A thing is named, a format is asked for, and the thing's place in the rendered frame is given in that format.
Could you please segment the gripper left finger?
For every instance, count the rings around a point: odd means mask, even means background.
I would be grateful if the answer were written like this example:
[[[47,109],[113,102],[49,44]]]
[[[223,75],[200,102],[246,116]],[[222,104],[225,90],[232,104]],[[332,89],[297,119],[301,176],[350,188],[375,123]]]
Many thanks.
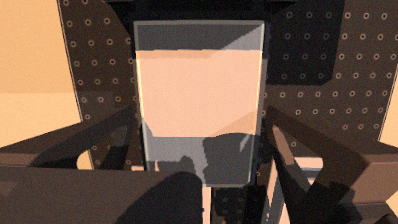
[[[135,118],[131,105],[0,147],[0,164],[78,169],[81,154],[118,129],[98,169],[123,170]]]

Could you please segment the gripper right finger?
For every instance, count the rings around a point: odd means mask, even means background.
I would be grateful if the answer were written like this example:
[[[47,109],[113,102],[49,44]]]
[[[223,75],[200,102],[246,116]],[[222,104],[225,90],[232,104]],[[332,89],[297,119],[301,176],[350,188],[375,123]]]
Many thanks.
[[[386,202],[398,191],[398,147],[275,105],[265,124],[290,224],[322,224],[340,205]],[[282,129],[322,158],[312,184]]]

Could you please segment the white well plate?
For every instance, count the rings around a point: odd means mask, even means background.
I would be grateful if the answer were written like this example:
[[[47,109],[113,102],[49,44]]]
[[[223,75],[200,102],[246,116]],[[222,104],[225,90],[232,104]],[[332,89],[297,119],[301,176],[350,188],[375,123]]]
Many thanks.
[[[259,70],[258,70],[258,82],[257,82],[257,94],[256,94],[256,105],[255,105],[255,116],[254,116],[254,126],[253,126],[250,166],[249,166],[249,175],[248,175],[248,182],[249,182],[250,181],[250,174],[251,174],[253,146],[254,146],[254,136],[255,136],[255,127],[256,127],[256,116],[257,116],[257,106],[258,106],[260,72],[261,72],[261,61],[262,61],[262,48],[263,48],[263,36],[264,36],[264,22],[265,21],[261,21],[261,20],[154,20],[154,21],[133,21],[133,23],[134,23],[134,36],[135,36],[135,49],[136,49],[136,61],[137,61],[137,72],[138,72],[138,84],[139,84],[139,95],[140,95],[141,116],[142,116],[142,126],[143,126],[143,136],[144,136],[147,171],[150,171],[150,166],[149,166],[149,156],[148,156],[148,146],[147,146],[147,136],[146,136],[146,125],[145,125],[145,115],[144,115],[144,104],[143,104],[143,92],[142,92],[142,80],[141,80],[141,68],[140,68],[140,56],[139,56],[139,43],[138,43],[137,25],[171,25],[171,24],[262,25],[261,45],[260,45],[260,58],[259,58]],[[203,187],[243,187],[244,185],[246,185],[246,184],[203,184]]]

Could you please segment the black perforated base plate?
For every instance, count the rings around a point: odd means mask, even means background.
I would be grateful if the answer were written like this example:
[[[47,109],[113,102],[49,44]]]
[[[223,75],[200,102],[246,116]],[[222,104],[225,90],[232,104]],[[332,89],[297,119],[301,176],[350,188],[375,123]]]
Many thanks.
[[[143,166],[128,12],[134,4],[56,0],[85,121],[127,104],[135,116],[123,170]],[[254,186],[211,187],[210,224],[260,224],[273,154],[268,105],[380,141],[398,74],[398,0],[298,0],[272,11]]]

